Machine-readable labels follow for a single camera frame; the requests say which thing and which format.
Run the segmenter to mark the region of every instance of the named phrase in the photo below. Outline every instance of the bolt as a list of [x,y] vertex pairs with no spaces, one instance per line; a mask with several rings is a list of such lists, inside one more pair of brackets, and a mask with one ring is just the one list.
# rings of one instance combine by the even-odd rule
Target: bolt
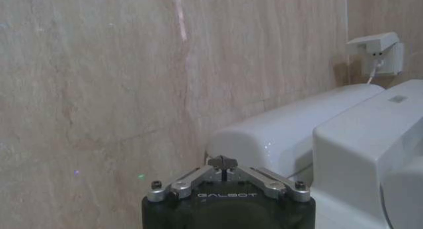
[[156,180],[153,182],[150,182],[150,189],[152,190],[156,190],[156,189],[160,189],[161,188],[161,181],[160,180]]
[[305,183],[303,181],[295,182],[295,188],[299,189],[299,190],[304,190],[305,189]]
[[176,203],[178,201],[178,193],[176,191],[169,191],[166,198],[170,202]]

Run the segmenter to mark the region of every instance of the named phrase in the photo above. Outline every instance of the wall tile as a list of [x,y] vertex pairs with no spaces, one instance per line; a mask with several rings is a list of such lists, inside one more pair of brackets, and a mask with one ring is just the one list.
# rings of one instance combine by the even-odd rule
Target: wall tile
[[0,227],[140,228],[215,130],[347,83],[345,21],[345,0],[0,0]]

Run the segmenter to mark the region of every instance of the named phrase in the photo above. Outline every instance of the robotic hand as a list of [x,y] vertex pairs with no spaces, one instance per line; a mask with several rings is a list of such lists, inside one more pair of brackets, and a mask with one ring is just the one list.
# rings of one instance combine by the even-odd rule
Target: robotic hand
[[315,201],[303,182],[219,156],[141,202],[144,229],[313,229]]

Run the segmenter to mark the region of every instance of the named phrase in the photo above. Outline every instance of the toilet tank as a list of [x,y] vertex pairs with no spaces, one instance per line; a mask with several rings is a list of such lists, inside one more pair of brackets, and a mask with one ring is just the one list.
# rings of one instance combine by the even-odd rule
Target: toilet tank
[[248,118],[212,135],[206,153],[291,177],[311,168],[313,128],[383,90],[365,84],[340,87]]

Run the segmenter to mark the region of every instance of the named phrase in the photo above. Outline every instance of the light spot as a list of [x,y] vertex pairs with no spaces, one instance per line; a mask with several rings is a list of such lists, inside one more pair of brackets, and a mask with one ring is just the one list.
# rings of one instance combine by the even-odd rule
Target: light spot
[[184,19],[184,11],[182,11],[182,4],[180,0],[174,0],[176,3],[176,13],[178,19],[178,28],[180,28],[180,37],[182,41],[186,40],[186,30],[185,30],[185,19]]

